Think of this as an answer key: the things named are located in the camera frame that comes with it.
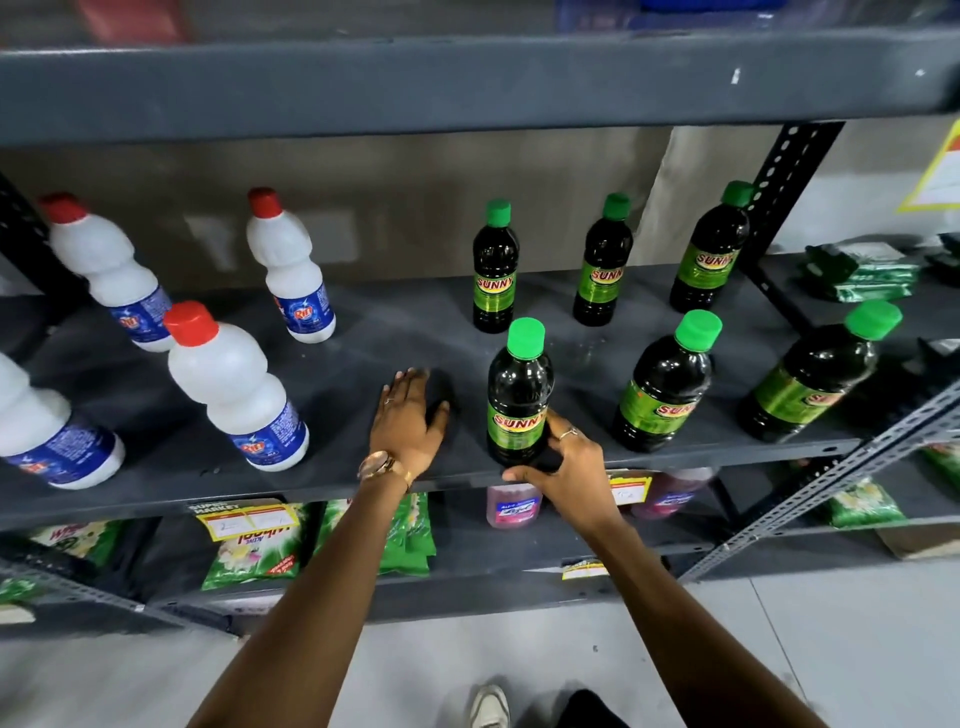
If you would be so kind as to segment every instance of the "price tag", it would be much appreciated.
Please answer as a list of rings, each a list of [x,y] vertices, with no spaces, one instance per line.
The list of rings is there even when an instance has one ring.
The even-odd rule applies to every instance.
[[[187,507],[206,526],[213,541],[300,524],[292,506],[273,498],[198,503]]]
[[[561,581],[569,581],[570,579],[586,579],[591,576],[610,576],[610,573],[601,562],[596,559],[588,559],[573,566],[564,567],[560,579]]]
[[[617,505],[642,503],[647,499],[654,479],[652,471],[608,471],[607,478]]]

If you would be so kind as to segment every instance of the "pink liquid bottle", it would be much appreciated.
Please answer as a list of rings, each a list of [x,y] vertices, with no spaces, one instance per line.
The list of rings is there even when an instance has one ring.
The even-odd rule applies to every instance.
[[[487,523],[494,528],[521,528],[540,512],[543,495],[530,483],[494,485],[487,489]]]

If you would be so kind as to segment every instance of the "wristwatch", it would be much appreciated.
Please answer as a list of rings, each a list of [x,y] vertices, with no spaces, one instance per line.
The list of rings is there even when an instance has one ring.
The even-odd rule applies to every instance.
[[[360,463],[360,470],[357,471],[357,478],[362,482],[369,477],[384,473],[396,473],[407,484],[407,490],[410,490],[410,485],[414,481],[413,475],[385,449],[371,452],[363,459],[363,462]]]

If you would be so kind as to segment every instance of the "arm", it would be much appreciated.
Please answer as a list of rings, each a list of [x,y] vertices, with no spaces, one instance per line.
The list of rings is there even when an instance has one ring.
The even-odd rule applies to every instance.
[[[397,372],[380,394],[371,452],[386,450],[416,477],[444,438],[449,406],[425,420],[427,375]],[[324,547],[220,676],[188,728],[323,728],[360,639],[387,531],[407,483],[366,478]],[[269,685],[264,685],[267,676]],[[281,714],[277,706],[282,706]]]
[[[603,450],[550,411],[550,447],[564,462],[552,475],[520,466],[504,480],[533,483],[603,561],[650,651],[663,684],[690,728],[827,728],[823,721],[731,636],[660,564],[620,516]]]

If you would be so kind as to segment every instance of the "red bottle cap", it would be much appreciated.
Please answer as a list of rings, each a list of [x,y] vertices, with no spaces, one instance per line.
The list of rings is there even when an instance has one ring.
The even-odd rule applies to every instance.
[[[50,222],[56,225],[69,225],[83,220],[89,214],[84,204],[69,192],[44,195],[40,198],[40,206],[47,213]]]
[[[164,314],[163,325],[182,347],[202,346],[220,330],[220,325],[199,301],[174,303]]]
[[[253,217],[259,217],[261,220],[277,217],[283,211],[280,200],[276,196],[276,190],[270,187],[254,187],[247,193],[247,199],[250,200]]]

